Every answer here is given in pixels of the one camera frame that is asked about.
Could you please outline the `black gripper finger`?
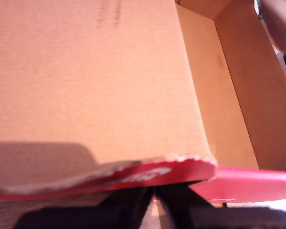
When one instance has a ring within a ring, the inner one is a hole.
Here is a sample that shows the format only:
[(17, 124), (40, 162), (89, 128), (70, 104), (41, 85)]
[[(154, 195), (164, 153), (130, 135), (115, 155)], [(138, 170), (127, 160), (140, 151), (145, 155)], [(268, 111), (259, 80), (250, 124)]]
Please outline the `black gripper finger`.
[(118, 216), (115, 229), (138, 229), (153, 197), (153, 187), (120, 189), (102, 202), (103, 207), (113, 208)]
[(195, 193), (191, 183), (176, 183), (157, 186), (157, 198), (174, 229), (191, 229), (191, 208), (212, 208), (203, 197)]

